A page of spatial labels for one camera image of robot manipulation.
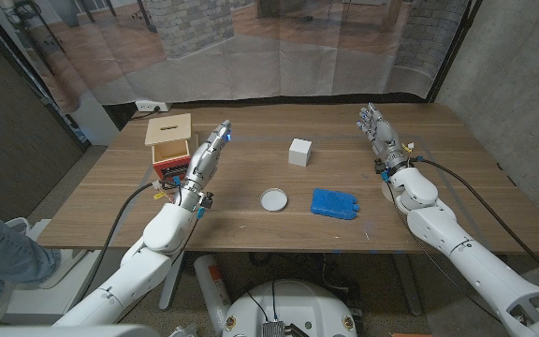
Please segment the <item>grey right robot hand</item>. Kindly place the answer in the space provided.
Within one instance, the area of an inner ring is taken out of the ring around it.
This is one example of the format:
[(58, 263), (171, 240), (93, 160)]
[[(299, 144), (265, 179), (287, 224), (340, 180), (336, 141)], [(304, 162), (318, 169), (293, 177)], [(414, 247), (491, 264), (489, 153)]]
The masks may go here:
[(389, 173), (394, 174), (409, 167), (407, 152), (403, 149), (399, 135), (372, 103), (359, 112), (357, 127), (371, 142), (377, 157), (385, 164)]

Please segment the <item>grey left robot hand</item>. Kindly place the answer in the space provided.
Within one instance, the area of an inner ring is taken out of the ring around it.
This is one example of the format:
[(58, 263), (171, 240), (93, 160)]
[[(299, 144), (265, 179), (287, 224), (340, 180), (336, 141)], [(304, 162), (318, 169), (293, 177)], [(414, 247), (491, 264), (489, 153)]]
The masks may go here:
[(225, 120), (217, 126), (195, 151), (182, 181), (175, 203), (192, 212), (199, 203), (202, 191), (212, 179), (220, 153), (230, 141), (231, 122)]

